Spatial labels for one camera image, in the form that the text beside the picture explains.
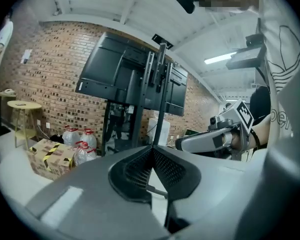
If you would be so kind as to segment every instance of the white cable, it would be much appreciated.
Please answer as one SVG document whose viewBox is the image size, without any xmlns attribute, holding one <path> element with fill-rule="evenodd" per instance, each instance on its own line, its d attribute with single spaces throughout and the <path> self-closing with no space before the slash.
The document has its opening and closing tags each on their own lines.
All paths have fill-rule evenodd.
<svg viewBox="0 0 300 240">
<path fill-rule="evenodd" d="M 39 130 L 43 133 L 43 135 L 45 135 L 45 136 L 48 138 L 48 140 L 50 140 L 49 136 L 46 135 L 46 134 L 41 130 L 41 127 L 40 127 L 38 124 L 37 124 L 36 126 L 38 126 Z"/>
</svg>

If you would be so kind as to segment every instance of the perforated black pad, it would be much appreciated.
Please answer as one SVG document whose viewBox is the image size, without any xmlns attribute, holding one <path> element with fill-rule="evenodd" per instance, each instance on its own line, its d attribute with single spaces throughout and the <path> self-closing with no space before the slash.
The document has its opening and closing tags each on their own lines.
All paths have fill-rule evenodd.
<svg viewBox="0 0 300 240">
<path fill-rule="evenodd" d="M 152 197 L 146 186 L 152 168 L 167 190 L 169 202 L 187 198 L 201 180 L 201 173 L 193 164 L 158 146 L 147 146 L 113 165 L 109 182 L 126 200 L 151 205 Z"/>
</svg>

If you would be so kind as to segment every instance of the cardboard box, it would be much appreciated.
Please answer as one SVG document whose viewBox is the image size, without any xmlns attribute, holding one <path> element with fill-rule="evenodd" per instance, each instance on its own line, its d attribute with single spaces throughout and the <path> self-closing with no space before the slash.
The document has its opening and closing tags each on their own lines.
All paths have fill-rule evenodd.
<svg viewBox="0 0 300 240">
<path fill-rule="evenodd" d="M 72 146 L 42 139 L 26 153 L 36 174 L 55 180 L 72 168 L 76 150 Z"/>
</svg>

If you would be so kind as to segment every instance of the large black monitor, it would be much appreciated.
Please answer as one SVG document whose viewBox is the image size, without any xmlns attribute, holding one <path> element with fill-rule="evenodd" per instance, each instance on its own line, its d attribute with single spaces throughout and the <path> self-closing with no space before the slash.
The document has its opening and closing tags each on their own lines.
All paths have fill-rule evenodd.
<svg viewBox="0 0 300 240">
<path fill-rule="evenodd" d="M 89 56 L 75 91 L 116 103 L 137 106 L 147 57 L 151 51 L 128 38 L 105 32 Z M 157 55 L 151 68 L 144 108 L 158 111 L 163 86 L 151 83 L 156 63 Z M 184 115 L 187 77 L 188 73 L 182 68 L 172 68 L 165 112 L 177 116 Z"/>
</svg>

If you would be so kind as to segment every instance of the white ceiling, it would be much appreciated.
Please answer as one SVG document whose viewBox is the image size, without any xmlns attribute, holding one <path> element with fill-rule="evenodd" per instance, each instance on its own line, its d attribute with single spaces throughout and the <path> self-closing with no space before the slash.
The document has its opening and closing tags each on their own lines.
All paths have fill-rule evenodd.
<svg viewBox="0 0 300 240">
<path fill-rule="evenodd" d="M 48 20 L 74 20 L 114 25 L 151 43 L 158 34 L 174 47 L 168 54 L 221 99 L 249 99 L 254 69 L 228 70 L 226 61 L 206 65 L 205 59 L 245 48 L 256 31 L 257 16 L 207 12 L 187 14 L 176 0 L 56 0 L 61 15 Z"/>
</svg>

